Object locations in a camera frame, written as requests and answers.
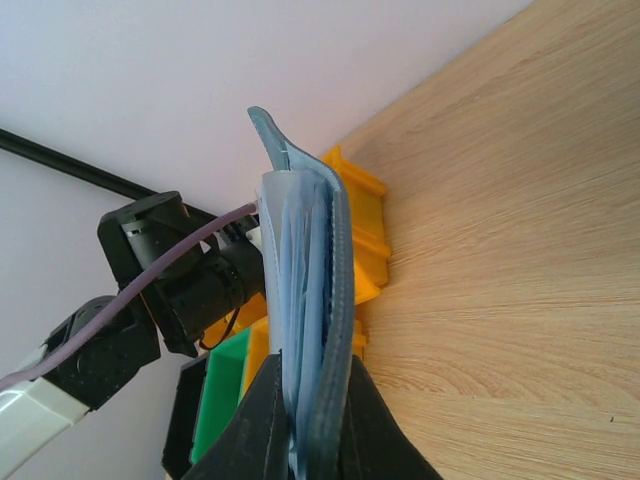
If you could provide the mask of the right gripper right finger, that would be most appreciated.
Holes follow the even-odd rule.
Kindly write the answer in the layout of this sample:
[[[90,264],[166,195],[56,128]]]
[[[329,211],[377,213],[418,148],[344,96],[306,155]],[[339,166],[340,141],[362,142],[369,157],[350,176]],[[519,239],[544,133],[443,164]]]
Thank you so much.
[[[356,355],[352,357],[343,416],[339,477],[348,480],[441,477],[403,433]]]

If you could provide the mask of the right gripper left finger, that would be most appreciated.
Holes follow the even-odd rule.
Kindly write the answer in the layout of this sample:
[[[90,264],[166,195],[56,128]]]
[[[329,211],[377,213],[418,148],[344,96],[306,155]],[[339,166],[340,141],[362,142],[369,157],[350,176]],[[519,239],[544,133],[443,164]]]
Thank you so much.
[[[289,420],[282,394],[280,354],[267,356],[228,426],[184,477],[191,480],[291,477]]]

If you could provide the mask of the blue card holder wallet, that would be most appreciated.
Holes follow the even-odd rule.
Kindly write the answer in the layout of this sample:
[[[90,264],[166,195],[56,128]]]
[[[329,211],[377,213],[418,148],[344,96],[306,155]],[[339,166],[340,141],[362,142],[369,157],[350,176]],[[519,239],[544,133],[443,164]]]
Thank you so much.
[[[265,109],[248,115],[272,164],[257,196],[289,466],[297,479],[334,479],[355,319],[348,194],[336,171],[289,140]]]

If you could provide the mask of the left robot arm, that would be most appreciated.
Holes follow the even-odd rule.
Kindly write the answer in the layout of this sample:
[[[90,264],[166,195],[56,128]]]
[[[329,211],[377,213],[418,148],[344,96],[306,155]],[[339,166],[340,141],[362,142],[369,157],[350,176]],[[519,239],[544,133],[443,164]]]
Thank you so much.
[[[97,234],[118,285],[55,328],[1,381],[1,475],[101,408],[163,351],[195,357],[206,331],[233,324],[264,288],[248,239],[257,206],[209,222],[176,191],[105,214]]]

